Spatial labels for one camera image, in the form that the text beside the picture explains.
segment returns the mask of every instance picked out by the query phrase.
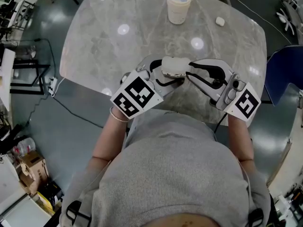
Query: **hand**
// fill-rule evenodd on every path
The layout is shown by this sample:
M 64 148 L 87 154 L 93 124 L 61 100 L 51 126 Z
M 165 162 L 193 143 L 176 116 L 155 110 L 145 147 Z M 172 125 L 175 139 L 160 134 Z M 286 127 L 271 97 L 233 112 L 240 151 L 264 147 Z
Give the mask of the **hand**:
M 123 121 L 127 121 L 128 120 L 128 118 L 116 106 L 113 107 L 112 113 L 118 119 L 121 119 Z

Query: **concrete floor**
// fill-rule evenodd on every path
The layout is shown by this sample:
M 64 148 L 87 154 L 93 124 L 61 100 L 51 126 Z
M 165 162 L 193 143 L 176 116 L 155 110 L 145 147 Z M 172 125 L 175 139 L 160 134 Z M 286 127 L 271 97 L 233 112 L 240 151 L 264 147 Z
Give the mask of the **concrete floor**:
M 283 29 L 278 18 L 274 16 L 277 7 L 281 4 L 279 0 L 241 1 L 274 23 L 277 28 Z M 231 2 L 233 7 L 263 27 L 266 32 L 268 55 L 288 44 L 271 25 L 251 14 L 238 1 L 231 0 Z M 54 4 L 39 0 L 32 22 L 23 33 L 22 39 L 43 37 L 50 40 L 59 80 L 61 79 L 59 66 L 63 43 L 77 9 L 78 6 L 72 0 L 56 0 Z M 289 33 L 286 36 L 296 43 L 295 37 L 291 37 Z M 45 55 L 40 56 L 39 59 L 52 64 L 48 45 L 44 42 L 38 42 L 36 46 L 38 51 Z M 52 65 L 52 69 L 46 75 L 46 81 L 53 76 L 53 73 Z M 277 107 L 262 105 L 250 126 L 256 150 L 257 167 L 265 178 L 278 164 L 281 150 L 286 145 L 296 113 L 297 96 L 298 90 L 296 88 L 288 88 Z M 40 96 L 33 95 L 12 95 L 14 124 L 25 123 L 40 98 Z M 73 113 L 99 125 L 104 125 L 111 106 L 109 97 L 106 95 L 79 86 L 69 80 L 62 82 L 56 98 Z M 100 131 L 100 128 L 71 115 L 51 97 L 41 101 L 41 104 L 36 107 L 30 125 L 26 129 L 26 133 L 35 140 L 37 149 L 46 158 L 51 177 L 63 191 L 67 189 L 72 174 L 85 167 Z M 226 128 L 221 127 L 218 130 L 218 137 L 220 141 L 227 142 Z

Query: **marble table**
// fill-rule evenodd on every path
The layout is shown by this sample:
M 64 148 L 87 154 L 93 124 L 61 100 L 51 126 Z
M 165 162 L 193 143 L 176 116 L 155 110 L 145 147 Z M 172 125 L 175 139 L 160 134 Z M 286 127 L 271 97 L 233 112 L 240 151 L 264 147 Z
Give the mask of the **marble table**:
M 223 27 L 215 23 L 218 16 L 225 19 Z M 65 39 L 60 74 L 111 95 L 121 77 L 151 54 L 222 59 L 261 97 L 267 62 L 264 31 L 218 0 L 192 0 L 181 25 L 169 22 L 166 0 L 84 0 Z M 198 74 L 207 76 L 203 70 Z M 158 108 L 210 123 L 223 116 L 188 80 Z

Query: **gray sweater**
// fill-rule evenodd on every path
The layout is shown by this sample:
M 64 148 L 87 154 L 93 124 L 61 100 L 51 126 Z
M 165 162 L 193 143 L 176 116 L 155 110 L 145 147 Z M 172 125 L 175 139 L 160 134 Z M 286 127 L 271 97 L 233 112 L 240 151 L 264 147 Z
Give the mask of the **gray sweater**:
M 98 172 L 78 173 L 62 212 Z M 266 225 L 270 200 L 259 173 L 250 174 L 253 202 Z M 143 226 L 167 215 L 208 216 L 222 227 L 248 221 L 248 183 L 236 157 L 202 122 L 166 114 L 141 125 L 110 164 L 93 195 L 93 227 Z

